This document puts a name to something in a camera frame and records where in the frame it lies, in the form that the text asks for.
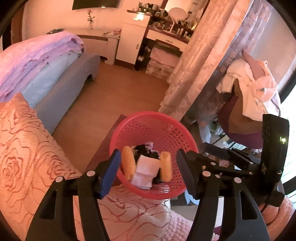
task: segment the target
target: curtain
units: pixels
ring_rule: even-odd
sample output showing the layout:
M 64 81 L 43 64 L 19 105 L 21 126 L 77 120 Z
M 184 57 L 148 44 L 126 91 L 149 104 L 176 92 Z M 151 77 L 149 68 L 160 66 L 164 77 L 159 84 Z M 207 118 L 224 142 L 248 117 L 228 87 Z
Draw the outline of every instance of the curtain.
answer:
M 200 94 L 242 25 L 252 0 L 210 0 L 187 49 L 170 76 L 159 112 L 177 120 Z
M 233 60 L 241 57 L 243 49 L 251 53 L 269 21 L 271 12 L 272 6 L 266 0 L 254 0 L 251 4 L 226 55 L 190 107 L 187 117 L 191 121 L 196 120 L 200 125 L 206 125 L 216 116 L 226 100 L 223 99 L 225 96 L 220 95 L 216 90 L 217 84 Z

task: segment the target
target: television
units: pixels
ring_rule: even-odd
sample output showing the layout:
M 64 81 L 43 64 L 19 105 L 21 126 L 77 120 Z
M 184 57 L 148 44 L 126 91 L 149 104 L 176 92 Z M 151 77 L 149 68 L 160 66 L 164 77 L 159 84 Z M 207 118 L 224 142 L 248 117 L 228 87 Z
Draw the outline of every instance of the television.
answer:
M 120 0 L 74 0 L 73 8 L 92 8 L 92 7 L 118 7 Z

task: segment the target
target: brown garment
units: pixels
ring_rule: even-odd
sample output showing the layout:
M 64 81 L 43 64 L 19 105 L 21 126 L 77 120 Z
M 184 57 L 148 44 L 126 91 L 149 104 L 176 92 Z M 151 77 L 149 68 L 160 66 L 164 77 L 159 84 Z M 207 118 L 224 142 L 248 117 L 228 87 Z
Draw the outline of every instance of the brown garment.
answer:
M 234 94 L 238 96 L 238 100 L 229 117 L 229 133 L 236 134 L 252 134 L 262 131 L 262 122 L 252 120 L 242 114 L 243 99 L 242 91 L 239 87 L 239 81 L 234 81 Z

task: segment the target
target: red plastic basket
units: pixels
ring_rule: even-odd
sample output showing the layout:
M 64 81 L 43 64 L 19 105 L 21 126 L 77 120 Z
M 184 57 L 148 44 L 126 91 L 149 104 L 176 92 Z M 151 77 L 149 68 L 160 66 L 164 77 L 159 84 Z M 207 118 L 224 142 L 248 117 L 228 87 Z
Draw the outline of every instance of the red plastic basket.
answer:
M 151 190 L 142 190 L 127 181 L 118 169 L 117 177 L 130 191 L 149 199 L 169 199 L 186 190 L 183 178 L 176 162 L 179 149 L 185 152 L 198 152 L 196 143 L 189 131 L 172 117 L 159 112 L 139 112 L 123 120 L 114 131 L 110 142 L 110 154 L 114 149 L 120 151 L 124 146 L 135 146 L 153 142 L 153 149 L 168 151 L 172 155 L 173 179 L 168 183 L 153 185 Z

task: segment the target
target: pink blanket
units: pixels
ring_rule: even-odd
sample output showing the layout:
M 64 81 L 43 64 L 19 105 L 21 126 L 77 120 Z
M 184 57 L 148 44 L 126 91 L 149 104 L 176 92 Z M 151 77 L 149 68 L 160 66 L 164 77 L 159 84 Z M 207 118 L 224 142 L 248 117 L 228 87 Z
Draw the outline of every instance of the pink blanket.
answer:
M 69 32 L 42 35 L 14 44 L 0 53 L 0 102 L 21 92 L 56 57 L 79 52 L 83 41 Z

